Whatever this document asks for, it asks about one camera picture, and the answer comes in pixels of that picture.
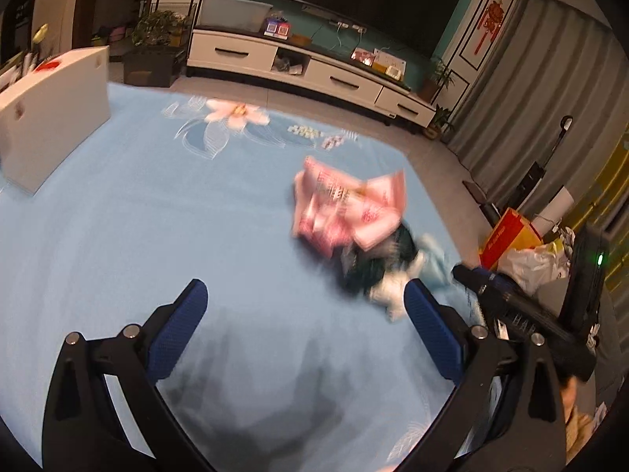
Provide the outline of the person's right hand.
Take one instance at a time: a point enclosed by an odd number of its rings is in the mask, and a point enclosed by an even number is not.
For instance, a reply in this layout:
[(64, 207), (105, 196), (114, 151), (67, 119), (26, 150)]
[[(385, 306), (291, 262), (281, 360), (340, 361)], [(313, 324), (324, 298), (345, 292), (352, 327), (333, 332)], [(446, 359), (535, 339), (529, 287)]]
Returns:
[(564, 421), (565, 424), (568, 424), (577, 407), (578, 379), (576, 376), (569, 376), (565, 382), (560, 384), (560, 394), (564, 409)]

